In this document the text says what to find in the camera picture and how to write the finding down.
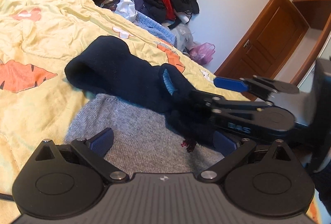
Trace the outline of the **grey navy knit sweater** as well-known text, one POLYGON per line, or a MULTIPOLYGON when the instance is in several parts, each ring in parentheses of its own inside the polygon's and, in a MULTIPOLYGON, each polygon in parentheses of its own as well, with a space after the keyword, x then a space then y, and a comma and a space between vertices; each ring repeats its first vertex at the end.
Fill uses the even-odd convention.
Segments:
POLYGON ((65 75, 92 93, 65 142, 111 128, 114 144, 106 160, 129 175, 199 173, 222 159, 205 113, 188 99, 192 84, 175 66, 152 66, 123 40, 100 36, 67 64, 65 75))

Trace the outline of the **pink plastic bag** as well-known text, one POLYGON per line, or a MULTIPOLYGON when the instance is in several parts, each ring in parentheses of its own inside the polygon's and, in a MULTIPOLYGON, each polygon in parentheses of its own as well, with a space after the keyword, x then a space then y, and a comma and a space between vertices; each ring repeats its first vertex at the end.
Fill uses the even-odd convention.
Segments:
POLYGON ((213 59, 215 53, 215 45, 211 43, 203 43, 195 46, 190 50, 190 59, 200 65, 206 65, 213 59))

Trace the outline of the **brown wooden door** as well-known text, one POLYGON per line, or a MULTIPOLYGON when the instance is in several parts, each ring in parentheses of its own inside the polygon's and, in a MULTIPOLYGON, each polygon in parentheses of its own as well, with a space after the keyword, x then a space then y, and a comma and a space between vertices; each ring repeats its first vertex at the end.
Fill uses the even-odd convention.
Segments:
POLYGON ((287 71, 290 83, 298 85, 330 33, 330 0, 269 0, 215 75, 275 79, 310 29, 321 34, 303 60, 287 71))

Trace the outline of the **clear plastic bag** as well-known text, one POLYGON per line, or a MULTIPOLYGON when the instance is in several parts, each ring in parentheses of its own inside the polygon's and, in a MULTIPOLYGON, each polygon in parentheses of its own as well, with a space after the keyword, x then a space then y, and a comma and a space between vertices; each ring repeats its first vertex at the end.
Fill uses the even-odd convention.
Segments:
POLYGON ((189 27, 185 24, 179 24, 170 30, 176 37, 174 46, 180 52, 189 54, 190 51, 195 47, 193 35, 189 27))

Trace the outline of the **light blue knit blanket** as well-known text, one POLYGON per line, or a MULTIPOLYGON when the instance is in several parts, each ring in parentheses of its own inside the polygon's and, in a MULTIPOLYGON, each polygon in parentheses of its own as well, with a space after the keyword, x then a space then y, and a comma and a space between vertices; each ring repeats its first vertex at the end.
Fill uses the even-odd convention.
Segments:
POLYGON ((156 36, 159 39, 170 43, 174 47, 177 47, 176 36, 168 28, 147 17, 145 14, 137 12, 135 21, 133 23, 148 31, 153 36, 156 36))

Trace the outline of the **dark navy garment in pile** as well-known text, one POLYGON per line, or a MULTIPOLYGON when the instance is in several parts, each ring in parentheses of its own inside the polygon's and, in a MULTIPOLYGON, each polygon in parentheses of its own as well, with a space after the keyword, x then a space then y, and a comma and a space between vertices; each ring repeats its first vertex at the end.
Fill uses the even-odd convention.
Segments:
POLYGON ((133 0, 135 9, 162 24, 166 20, 166 6, 162 0, 133 0))

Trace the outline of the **white crumpled plastic bag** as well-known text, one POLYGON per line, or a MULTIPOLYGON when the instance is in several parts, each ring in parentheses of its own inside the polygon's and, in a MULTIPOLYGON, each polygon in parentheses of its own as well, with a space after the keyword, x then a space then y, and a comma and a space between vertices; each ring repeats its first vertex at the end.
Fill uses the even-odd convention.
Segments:
POLYGON ((109 9, 130 22, 134 22, 137 17, 137 11, 133 0, 104 0, 100 4, 100 7, 109 9))

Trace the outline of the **yellow carrot print bedspread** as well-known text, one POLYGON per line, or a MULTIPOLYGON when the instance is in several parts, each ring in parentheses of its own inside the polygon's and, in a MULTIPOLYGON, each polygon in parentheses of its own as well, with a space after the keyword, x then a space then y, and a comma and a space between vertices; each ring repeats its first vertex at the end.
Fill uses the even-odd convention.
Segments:
POLYGON ((63 142, 88 101, 65 76, 67 63, 99 36, 124 40, 152 65, 175 65, 197 89, 229 100, 243 95, 214 86, 214 74, 171 44, 92 0, 1 0, 1 193, 43 138, 63 142))

